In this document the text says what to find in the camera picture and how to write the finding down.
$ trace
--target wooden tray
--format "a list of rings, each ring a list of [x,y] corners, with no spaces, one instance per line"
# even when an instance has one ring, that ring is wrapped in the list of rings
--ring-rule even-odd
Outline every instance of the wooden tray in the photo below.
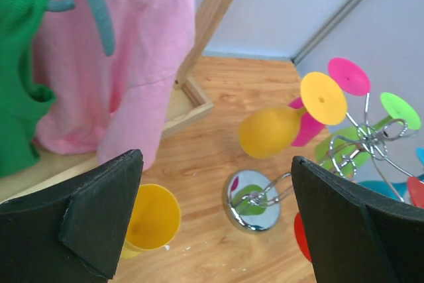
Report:
[[[182,89],[175,89],[171,94],[162,138],[204,118],[212,107],[211,100],[189,76]],[[40,153],[41,161],[37,165],[0,178],[0,203],[53,186],[97,166],[97,157],[93,153],[59,155],[46,150],[40,150]]]

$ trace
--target wooden frame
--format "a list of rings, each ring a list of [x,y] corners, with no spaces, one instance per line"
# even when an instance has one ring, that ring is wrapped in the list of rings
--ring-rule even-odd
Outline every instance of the wooden frame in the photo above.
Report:
[[[178,71],[162,138],[169,137],[204,118],[212,109],[212,101],[191,73],[232,1],[203,0],[197,11],[195,46]],[[0,178],[0,203],[53,186],[97,166],[95,154],[59,155],[45,150],[40,152],[42,159],[37,165]]]

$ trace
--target pink towel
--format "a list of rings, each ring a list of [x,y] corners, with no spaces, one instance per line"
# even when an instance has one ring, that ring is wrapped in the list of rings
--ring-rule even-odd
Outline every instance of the pink towel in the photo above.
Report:
[[[103,163],[141,149],[149,168],[175,75],[194,40],[194,0],[106,0],[117,50],[107,58],[86,0],[47,13],[34,42],[34,76],[58,102],[37,139],[60,154],[97,150]]]

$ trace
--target yellow cup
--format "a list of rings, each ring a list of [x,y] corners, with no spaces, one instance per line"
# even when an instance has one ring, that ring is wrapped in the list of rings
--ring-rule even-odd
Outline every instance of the yellow cup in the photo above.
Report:
[[[121,258],[133,258],[143,251],[163,247],[175,237],[180,223],[180,206],[168,189],[156,184],[141,185]]]

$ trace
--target clothes hanger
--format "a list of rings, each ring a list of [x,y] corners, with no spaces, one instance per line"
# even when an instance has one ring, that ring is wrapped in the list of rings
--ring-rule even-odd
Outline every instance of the clothes hanger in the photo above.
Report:
[[[99,31],[103,51],[111,56],[115,51],[115,33],[111,14],[105,0],[87,0]],[[61,13],[75,8],[74,0],[51,0],[47,4],[47,11]]]

